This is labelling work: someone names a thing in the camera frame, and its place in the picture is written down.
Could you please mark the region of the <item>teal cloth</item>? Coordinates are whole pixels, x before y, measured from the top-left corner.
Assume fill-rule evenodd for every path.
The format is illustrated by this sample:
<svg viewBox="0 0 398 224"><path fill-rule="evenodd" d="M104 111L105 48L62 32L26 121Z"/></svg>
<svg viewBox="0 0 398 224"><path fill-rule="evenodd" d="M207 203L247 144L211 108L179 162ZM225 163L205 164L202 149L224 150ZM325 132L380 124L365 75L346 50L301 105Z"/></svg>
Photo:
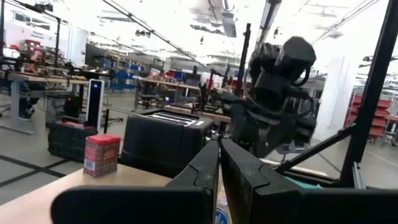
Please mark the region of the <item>teal cloth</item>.
<svg viewBox="0 0 398 224"><path fill-rule="evenodd" d="M287 180L291 181L292 183L299 185L300 187L302 187L304 189L322 189L322 187L320 185L307 184L305 182L301 182L301 181L298 181L298 180L295 180L293 178L286 177L286 176L285 176L285 178Z"/></svg>

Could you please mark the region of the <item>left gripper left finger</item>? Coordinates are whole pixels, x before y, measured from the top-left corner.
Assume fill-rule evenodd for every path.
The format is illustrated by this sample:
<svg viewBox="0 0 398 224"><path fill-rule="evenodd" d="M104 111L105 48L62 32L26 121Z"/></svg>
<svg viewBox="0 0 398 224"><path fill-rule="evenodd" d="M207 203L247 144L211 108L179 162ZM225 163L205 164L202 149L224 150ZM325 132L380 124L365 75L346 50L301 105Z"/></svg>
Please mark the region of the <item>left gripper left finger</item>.
<svg viewBox="0 0 398 224"><path fill-rule="evenodd" d="M163 187L83 185L58 194L53 224L214 224L220 147L212 140Z"/></svg>

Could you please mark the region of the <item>black crate red top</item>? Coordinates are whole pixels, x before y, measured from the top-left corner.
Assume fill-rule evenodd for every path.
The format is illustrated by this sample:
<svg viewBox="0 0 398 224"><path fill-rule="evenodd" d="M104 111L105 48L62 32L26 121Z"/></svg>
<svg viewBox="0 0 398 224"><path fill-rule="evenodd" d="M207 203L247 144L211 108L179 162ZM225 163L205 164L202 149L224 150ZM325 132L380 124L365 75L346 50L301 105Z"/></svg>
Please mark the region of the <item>black crate red top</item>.
<svg viewBox="0 0 398 224"><path fill-rule="evenodd" d="M96 135L97 129L71 121L57 121L49 126L48 152L71 161L83 163L88 136Z"/></svg>

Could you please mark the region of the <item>thin black stand pole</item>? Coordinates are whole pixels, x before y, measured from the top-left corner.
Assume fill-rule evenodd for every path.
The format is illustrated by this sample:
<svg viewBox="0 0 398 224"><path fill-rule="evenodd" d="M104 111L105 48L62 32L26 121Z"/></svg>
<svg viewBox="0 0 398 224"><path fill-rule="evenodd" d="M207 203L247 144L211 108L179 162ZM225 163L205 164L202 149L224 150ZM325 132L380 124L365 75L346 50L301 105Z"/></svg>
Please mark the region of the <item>thin black stand pole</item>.
<svg viewBox="0 0 398 224"><path fill-rule="evenodd" d="M240 95L241 95L241 88L242 88L242 84L243 84L243 75L244 75L244 69L245 69L245 64L246 64L246 57L247 57L247 53L248 53L250 36L251 36L251 24L247 23L246 31L244 33L244 43L243 43L243 50L242 50L240 64L239 64L238 78L237 78L236 88L234 90L234 94L237 97L240 97Z"/></svg>

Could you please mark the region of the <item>red-lidded smoked paprika tin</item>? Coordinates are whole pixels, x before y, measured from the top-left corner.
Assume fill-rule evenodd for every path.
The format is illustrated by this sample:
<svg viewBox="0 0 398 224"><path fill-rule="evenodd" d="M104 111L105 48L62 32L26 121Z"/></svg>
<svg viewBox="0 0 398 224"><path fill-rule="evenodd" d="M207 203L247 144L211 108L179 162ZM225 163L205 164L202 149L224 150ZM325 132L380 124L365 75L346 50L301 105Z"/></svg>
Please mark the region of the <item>red-lidded smoked paprika tin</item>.
<svg viewBox="0 0 398 224"><path fill-rule="evenodd" d="M121 138L115 134L86 137L83 173L92 178L116 172Z"/></svg>

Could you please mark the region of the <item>red storage bin rack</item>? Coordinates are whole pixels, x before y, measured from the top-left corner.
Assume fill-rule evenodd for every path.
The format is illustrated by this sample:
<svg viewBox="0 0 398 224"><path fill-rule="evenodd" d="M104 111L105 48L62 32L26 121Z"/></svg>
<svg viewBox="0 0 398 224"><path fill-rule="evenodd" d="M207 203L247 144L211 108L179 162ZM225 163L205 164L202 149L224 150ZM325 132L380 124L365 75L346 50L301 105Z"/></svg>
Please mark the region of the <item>red storage bin rack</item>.
<svg viewBox="0 0 398 224"><path fill-rule="evenodd" d="M349 101L349 106L345 118L345 127L348 127L358 116L359 107L361 105L362 97L354 93ZM384 135L384 130L387 126L387 109L390 107L391 102L387 100L379 100L376 108L375 115L368 138L376 140Z"/></svg>

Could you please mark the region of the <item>person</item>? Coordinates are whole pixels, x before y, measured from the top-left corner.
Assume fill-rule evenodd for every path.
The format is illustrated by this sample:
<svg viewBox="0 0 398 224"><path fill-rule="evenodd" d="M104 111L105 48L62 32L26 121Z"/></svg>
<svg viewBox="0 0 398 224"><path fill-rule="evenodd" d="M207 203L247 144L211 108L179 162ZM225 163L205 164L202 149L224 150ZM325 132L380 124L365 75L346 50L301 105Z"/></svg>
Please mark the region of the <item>person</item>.
<svg viewBox="0 0 398 224"><path fill-rule="evenodd" d="M33 56L30 57L31 63L24 64L24 71L32 73L35 70L35 64L40 62L42 59L42 52L36 50ZM37 82L25 82L21 85L20 90L32 90L32 91L42 91L45 87L42 83ZM31 119L35 112L34 105L38 103L38 98L21 98L19 100L19 119L23 121L28 121Z"/></svg>

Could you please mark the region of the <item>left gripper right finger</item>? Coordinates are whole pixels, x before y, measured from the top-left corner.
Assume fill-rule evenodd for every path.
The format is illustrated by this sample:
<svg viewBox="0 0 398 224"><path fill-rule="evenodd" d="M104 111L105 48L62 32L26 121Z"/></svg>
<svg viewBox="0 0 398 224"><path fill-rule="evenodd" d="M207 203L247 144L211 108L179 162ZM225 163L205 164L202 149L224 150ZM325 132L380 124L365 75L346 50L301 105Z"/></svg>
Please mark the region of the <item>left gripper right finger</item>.
<svg viewBox="0 0 398 224"><path fill-rule="evenodd" d="M398 190L305 189L229 139L220 148L233 224L398 224Z"/></svg>

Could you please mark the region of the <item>white tower device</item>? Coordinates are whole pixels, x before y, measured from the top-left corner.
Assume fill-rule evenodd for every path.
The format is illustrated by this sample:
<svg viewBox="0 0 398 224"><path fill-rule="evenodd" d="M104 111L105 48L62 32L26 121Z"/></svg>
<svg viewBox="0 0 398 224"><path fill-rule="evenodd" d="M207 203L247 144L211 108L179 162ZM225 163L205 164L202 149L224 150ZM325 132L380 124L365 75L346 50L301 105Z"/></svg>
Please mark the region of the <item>white tower device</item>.
<svg viewBox="0 0 398 224"><path fill-rule="evenodd" d="M90 79L86 107L86 124L100 130L103 109L104 81Z"/></svg>

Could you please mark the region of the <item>wooden workbench grey legs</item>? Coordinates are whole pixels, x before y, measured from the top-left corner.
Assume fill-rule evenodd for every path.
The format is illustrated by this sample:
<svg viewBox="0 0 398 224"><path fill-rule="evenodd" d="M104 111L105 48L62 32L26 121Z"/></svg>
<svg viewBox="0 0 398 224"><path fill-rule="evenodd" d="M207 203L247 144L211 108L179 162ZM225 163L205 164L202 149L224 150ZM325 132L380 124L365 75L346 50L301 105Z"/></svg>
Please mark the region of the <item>wooden workbench grey legs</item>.
<svg viewBox="0 0 398 224"><path fill-rule="evenodd" d="M189 90L198 90L198 86L186 85L179 82L168 82L155 78L133 76L136 81L134 107L132 112L141 109L163 108L165 105L178 103L195 103L199 96L189 96Z"/></svg>
<svg viewBox="0 0 398 224"><path fill-rule="evenodd" d="M40 83L67 83L72 85L81 85L84 87L88 84L87 80L82 78L62 78L57 76L39 77L29 73L10 72L0 70L0 78L11 81L11 102L9 119L0 121L0 128L8 129L18 133L33 135L34 130L29 123L18 118L19 115L19 100L21 98L20 82L31 81Z"/></svg>

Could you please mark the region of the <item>black metal rig frame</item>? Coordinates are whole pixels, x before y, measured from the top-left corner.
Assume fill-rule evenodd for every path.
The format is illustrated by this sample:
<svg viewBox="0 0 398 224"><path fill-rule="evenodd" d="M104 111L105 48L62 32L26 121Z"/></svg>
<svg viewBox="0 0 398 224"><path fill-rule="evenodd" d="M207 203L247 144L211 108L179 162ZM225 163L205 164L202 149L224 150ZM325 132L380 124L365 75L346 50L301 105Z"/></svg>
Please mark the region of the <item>black metal rig frame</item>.
<svg viewBox="0 0 398 224"><path fill-rule="evenodd" d="M308 184L320 184L329 187L351 187L356 189L366 188L360 169L360 163L397 36L398 0L389 0L356 120L351 126L339 130L336 134L318 143L299 156L281 163L274 168L275 171L289 177L296 177L300 181ZM348 136L351 139L339 178L331 179L329 177L321 177L315 174L292 170L294 166L306 161L310 157L322 152Z"/></svg>

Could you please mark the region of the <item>black four-slot toaster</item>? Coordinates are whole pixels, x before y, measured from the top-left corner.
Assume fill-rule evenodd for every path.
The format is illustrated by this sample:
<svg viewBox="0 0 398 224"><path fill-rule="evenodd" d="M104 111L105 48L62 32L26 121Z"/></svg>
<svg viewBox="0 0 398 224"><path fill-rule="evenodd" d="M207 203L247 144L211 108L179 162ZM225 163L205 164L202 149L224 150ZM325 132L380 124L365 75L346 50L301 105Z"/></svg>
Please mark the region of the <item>black four-slot toaster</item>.
<svg viewBox="0 0 398 224"><path fill-rule="evenodd" d="M175 177L201 151L213 120L163 109L127 117L119 162L125 166Z"/></svg>

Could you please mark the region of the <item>long blue wrap box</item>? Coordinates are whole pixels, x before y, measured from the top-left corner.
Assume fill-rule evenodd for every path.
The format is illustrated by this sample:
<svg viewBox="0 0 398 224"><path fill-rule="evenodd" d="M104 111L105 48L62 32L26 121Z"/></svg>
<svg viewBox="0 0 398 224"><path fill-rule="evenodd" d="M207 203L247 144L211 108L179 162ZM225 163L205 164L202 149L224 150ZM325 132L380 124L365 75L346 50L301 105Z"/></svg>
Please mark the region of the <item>long blue wrap box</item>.
<svg viewBox="0 0 398 224"><path fill-rule="evenodd" d="M227 204L217 205L215 212L215 224L233 224Z"/></svg>

